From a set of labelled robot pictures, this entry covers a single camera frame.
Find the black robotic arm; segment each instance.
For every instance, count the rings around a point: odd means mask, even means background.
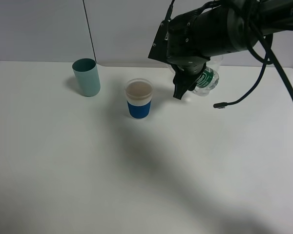
[[[293,88],[271,50],[273,33],[293,31],[293,0],[216,0],[170,19],[174,1],[148,57],[170,64],[176,72],[175,98],[181,99],[187,90],[195,88],[210,57],[249,50],[263,63],[257,82],[239,100],[214,107],[224,108],[246,98],[259,84],[267,64],[275,65],[293,100]],[[258,41],[266,50],[265,58],[253,50]]]

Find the paper cup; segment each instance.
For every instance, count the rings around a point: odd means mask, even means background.
[[[100,79],[95,60],[82,58],[73,63],[73,71],[82,93],[86,97],[93,97],[100,91]]]
[[[153,86],[146,79],[132,79],[125,86],[130,115],[136,119],[148,116],[153,95]]]

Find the green bottle label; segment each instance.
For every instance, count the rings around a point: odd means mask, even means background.
[[[196,83],[196,87],[202,89],[211,83],[211,80],[214,77],[214,71],[213,69],[210,69],[209,67],[206,67],[204,72],[201,74],[200,78],[198,79]]]

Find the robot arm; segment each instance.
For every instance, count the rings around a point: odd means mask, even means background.
[[[257,37],[249,28],[248,40],[245,40],[245,22],[228,1],[208,2],[161,22],[148,57],[170,64],[175,70],[175,98],[181,99],[187,90],[195,88],[210,57],[244,51],[249,48],[248,44],[253,47],[257,43]],[[251,0],[231,1],[243,12]],[[293,0],[253,1],[251,19],[262,35],[293,30]],[[213,9],[202,13],[207,8]]]

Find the white wall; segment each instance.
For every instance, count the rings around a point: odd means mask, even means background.
[[[173,17],[209,0],[176,0]],[[171,0],[85,0],[89,24],[95,32],[98,63],[154,65],[147,58]],[[293,32],[275,34],[273,50],[284,67],[293,67]],[[226,55],[224,65],[261,65],[248,51]]]
[[[0,0],[0,60],[94,58],[82,0]]]

